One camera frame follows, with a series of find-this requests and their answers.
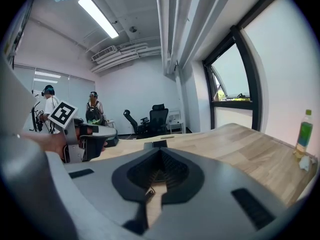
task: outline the ceiling light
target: ceiling light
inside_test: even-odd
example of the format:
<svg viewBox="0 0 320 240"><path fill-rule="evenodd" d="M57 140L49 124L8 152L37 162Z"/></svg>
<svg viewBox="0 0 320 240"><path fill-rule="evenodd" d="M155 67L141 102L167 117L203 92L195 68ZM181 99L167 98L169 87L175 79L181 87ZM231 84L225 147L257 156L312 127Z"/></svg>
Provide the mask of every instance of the ceiling light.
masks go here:
<svg viewBox="0 0 320 240"><path fill-rule="evenodd" d="M34 81L47 82L47 83L53 83L53 84L58 83L58 81L51 81L51 80L39 79L39 78L35 78Z"/></svg>
<svg viewBox="0 0 320 240"><path fill-rule="evenodd" d="M79 5L86 10L88 14L104 29L104 31L111 37L119 36L115 28L111 25L109 20L104 16L100 9L92 0L79 0Z"/></svg>
<svg viewBox="0 0 320 240"><path fill-rule="evenodd" d="M36 75L46 76L46 77L52 77L52 78L60 78L61 75L57 74L48 74L48 73L42 73L42 72L35 72Z"/></svg>

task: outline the plastic bottle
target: plastic bottle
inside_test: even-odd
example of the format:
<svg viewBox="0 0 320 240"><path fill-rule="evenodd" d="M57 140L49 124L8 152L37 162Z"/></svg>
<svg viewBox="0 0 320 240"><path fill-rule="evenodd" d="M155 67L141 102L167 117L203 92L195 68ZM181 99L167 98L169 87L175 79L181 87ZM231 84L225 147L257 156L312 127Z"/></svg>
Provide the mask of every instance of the plastic bottle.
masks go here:
<svg viewBox="0 0 320 240"><path fill-rule="evenodd" d="M305 117L302 119L301 122L299 137L295 145L295 150L293 152L293 154L298 160L300 160L306 154L307 146L312 132L312 127L313 124L311 110L307 109L305 111Z"/></svg>

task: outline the black gaming chair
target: black gaming chair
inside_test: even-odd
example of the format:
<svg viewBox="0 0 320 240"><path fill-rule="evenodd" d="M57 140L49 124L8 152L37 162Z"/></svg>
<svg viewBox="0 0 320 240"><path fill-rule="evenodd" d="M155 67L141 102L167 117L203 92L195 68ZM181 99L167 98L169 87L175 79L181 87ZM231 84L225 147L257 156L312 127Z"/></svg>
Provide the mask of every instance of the black gaming chair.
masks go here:
<svg viewBox="0 0 320 240"><path fill-rule="evenodd" d="M134 133L135 134L143 134L147 131L147 127L148 127L148 118L145 117L145 118L142 118L141 119L141 124L138 125L137 121L134 120L132 118L132 116L130 115L130 111L128 109L126 109L124 112L123 112L123 115L125 116L125 118L130 122L130 124L132 125L133 127L133 130L134 130Z"/></svg>
<svg viewBox="0 0 320 240"><path fill-rule="evenodd" d="M148 133L150 135L161 135L167 133L167 116L169 110L164 104L153 105L150 111L150 122L148 124Z"/></svg>

